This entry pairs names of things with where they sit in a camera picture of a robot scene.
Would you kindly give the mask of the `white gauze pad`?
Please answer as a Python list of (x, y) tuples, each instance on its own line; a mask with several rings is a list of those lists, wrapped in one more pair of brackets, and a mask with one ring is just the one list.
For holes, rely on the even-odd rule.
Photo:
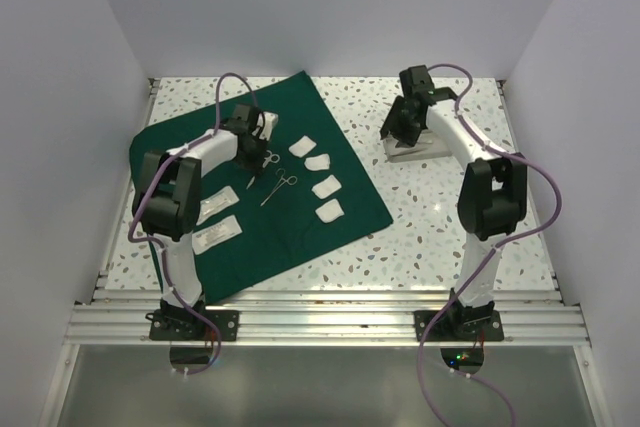
[(317, 217), (323, 223), (331, 223), (344, 215), (344, 211), (337, 199), (332, 199), (316, 209)]
[(315, 184), (312, 187), (312, 192), (317, 198), (326, 199), (339, 191), (341, 187), (340, 181), (334, 175), (329, 175), (323, 181)]
[(318, 172), (328, 170), (330, 168), (330, 163), (330, 155), (324, 153), (313, 157), (307, 157), (304, 161), (304, 166), (309, 171)]
[(308, 136), (302, 136), (289, 147), (289, 152), (298, 158), (303, 158), (316, 147), (316, 142)]

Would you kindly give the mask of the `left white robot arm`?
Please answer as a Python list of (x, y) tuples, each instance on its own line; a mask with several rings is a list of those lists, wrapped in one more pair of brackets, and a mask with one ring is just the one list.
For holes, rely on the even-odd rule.
[(182, 145), (143, 155), (134, 182), (131, 232), (140, 226), (156, 252), (161, 271), (161, 306), (176, 308), (172, 326), (185, 339), (201, 337), (207, 314), (195, 307), (204, 298), (197, 276), (192, 234), (200, 216), (203, 178), (234, 162), (257, 178), (266, 168), (279, 116), (238, 104), (222, 123)]

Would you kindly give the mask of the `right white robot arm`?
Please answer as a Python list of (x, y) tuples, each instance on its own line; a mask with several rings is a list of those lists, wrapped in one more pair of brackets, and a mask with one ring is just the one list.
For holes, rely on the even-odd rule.
[(428, 67), (409, 67), (399, 80), (402, 94), (394, 100), (380, 137), (414, 147), (422, 134), (433, 133), (464, 169), (457, 213), (467, 234), (466, 248), (460, 277), (438, 320), (454, 338), (468, 339), (493, 312), (502, 257), (498, 243), (526, 216), (527, 167), (504, 157), (504, 150), (464, 117), (462, 96), (436, 87)]

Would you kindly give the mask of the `silver forceps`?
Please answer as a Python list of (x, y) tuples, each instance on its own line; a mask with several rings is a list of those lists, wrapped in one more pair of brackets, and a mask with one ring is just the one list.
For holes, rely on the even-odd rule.
[(278, 180), (272, 188), (271, 192), (260, 203), (261, 207), (263, 207), (283, 186), (293, 186), (298, 181), (298, 178), (295, 175), (288, 175), (284, 168), (279, 168), (276, 171), (275, 175)]

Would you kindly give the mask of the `small silver scissors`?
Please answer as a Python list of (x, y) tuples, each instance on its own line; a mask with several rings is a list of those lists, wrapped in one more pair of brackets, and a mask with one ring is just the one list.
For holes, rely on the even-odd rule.
[(278, 163), (280, 161), (280, 156), (276, 153), (273, 153), (270, 150), (266, 151), (265, 154), (265, 158), (262, 161), (262, 164), (259, 168), (263, 168), (263, 172), (264, 170), (270, 165), (270, 164), (275, 164)]

